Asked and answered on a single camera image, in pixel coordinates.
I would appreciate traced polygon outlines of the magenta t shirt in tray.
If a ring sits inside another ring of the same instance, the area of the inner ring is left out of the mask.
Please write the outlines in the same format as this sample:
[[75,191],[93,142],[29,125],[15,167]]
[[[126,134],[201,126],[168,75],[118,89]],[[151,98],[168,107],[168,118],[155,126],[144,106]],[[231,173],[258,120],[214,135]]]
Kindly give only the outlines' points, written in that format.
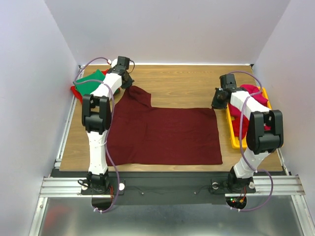
[[266,112],[270,110],[268,107],[269,100],[263,96],[263,92],[260,91],[259,87],[244,84],[239,88],[241,89],[240,91],[232,93],[228,104],[229,112],[232,117],[241,117],[241,110],[247,97],[249,97],[249,99],[245,105],[243,118],[249,119],[251,112]]

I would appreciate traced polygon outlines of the red folded t shirt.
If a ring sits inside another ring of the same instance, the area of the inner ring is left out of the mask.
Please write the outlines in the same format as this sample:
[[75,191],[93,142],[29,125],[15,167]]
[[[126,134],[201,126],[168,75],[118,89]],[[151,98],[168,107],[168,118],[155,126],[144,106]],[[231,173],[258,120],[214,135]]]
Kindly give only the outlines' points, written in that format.
[[108,70],[105,70],[105,71],[96,70],[91,75],[85,76],[77,80],[77,82],[80,83],[80,82],[85,82],[88,80],[97,80],[97,82],[92,81],[92,82],[87,82],[87,83],[83,83],[79,85],[73,85],[70,87],[70,90],[72,91],[74,96],[77,99],[79,99],[79,101],[82,103],[83,95],[93,94],[101,86],[101,83],[99,83],[99,81],[104,81],[107,71]]

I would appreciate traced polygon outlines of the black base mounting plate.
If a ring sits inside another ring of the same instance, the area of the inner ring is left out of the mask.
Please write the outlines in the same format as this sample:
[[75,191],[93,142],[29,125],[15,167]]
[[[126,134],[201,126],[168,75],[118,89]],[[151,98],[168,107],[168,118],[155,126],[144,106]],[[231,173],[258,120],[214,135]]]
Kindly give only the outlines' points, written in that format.
[[[61,172],[54,169],[53,178],[85,179],[84,172]],[[109,183],[113,192],[103,195],[84,195],[95,207],[106,209],[128,205],[183,205],[213,204],[225,205],[241,191],[226,188],[225,173],[189,172],[115,172],[109,173]]]

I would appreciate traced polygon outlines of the yellow plastic tray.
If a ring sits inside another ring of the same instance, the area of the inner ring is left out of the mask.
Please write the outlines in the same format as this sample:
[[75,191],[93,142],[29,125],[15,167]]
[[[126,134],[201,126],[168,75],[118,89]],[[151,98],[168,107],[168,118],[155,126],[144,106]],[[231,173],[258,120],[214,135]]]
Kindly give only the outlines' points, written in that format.
[[[235,149],[239,149],[240,144],[242,144],[243,148],[247,147],[246,134],[251,112],[268,112],[271,110],[271,105],[265,88],[260,92],[260,87],[252,85],[242,85],[241,87],[249,89],[250,91],[242,90],[234,93],[226,108],[231,144]],[[241,119],[241,110],[246,98],[249,98],[249,100],[246,102],[243,119]],[[243,121],[242,129],[240,129],[241,120]]]

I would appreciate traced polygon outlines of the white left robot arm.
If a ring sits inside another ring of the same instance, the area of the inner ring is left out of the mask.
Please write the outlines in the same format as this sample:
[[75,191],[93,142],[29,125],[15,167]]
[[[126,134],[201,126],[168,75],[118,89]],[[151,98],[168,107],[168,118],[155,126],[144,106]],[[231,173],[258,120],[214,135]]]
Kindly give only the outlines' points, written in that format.
[[82,94],[82,125],[89,139],[90,164],[87,177],[78,180],[82,195],[103,195],[113,192],[108,179],[106,163],[106,142],[113,118],[114,93],[120,88],[132,85],[128,69],[132,60],[118,56],[108,60],[110,68],[106,74],[97,71],[90,76],[74,82]]

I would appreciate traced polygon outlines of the red t shirt in tray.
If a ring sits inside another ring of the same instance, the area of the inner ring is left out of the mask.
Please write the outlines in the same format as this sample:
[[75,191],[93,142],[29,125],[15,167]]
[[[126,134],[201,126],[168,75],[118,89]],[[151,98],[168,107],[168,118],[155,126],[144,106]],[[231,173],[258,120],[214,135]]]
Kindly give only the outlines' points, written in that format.
[[239,137],[241,133],[241,138],[244,139],[247,135],[249,120],[246,117],[243,117],[242,128],[240,129],[241,117],[236,117],[232,121],[232,127],[234,130],[234,136]]

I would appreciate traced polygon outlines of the maroon t shirt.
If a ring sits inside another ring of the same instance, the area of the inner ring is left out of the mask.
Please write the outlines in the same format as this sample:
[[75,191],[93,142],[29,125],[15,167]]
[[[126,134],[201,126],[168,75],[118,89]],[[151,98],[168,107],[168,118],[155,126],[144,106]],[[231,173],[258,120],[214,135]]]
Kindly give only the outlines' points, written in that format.
[[222,164],[214,110],[153,107],[137,86],[115,106],[107,147],[116,165]]

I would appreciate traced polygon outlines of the green folded t shirt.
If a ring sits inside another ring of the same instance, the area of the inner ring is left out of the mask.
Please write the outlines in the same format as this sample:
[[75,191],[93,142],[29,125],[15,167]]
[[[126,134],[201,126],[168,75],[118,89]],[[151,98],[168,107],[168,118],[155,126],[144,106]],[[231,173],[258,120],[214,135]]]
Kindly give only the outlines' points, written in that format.
[[122,78],[116,73],[103,73],[97,70],[93,74],[77,80],[75,89],[82,95],[110,96],[109,88],[115,93],[122,86]]

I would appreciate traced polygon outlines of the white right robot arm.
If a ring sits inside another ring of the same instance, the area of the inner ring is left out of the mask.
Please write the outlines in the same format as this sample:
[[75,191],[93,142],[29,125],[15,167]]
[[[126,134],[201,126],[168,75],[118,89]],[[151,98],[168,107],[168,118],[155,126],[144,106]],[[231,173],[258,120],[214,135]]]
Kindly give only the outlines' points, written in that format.
[[240,147],[241,159],[227,177],[228,190],[237,192],[245,187],[254,188],[252,177],[258,172],[261,162],[284,144],[283,114],[259,103],[255,96],[262,94],[249,92],[236,84],[234,72],[220,76],[220,87],[215,89],[212,108],[226,109],[231,105],[240,111],[239,131],[243,131],[243,121],[249,121],[246,132],[247,147]]

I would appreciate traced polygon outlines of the aluminium frame rail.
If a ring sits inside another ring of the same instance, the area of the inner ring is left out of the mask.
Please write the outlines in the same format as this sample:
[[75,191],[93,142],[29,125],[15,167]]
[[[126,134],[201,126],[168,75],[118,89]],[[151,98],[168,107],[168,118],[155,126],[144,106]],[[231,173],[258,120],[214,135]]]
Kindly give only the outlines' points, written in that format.
[[[305,195],[305,191],[299,176],[273,176],[273,196],[286,195]],[[81,185],[77,182],[77,178],[44,178],[40,197],[84,197],[81,193]],[[251,193],[246,191],[247,196],[267,196],[271,191],[270,178],[267,176],[255,176],[255,191]]]

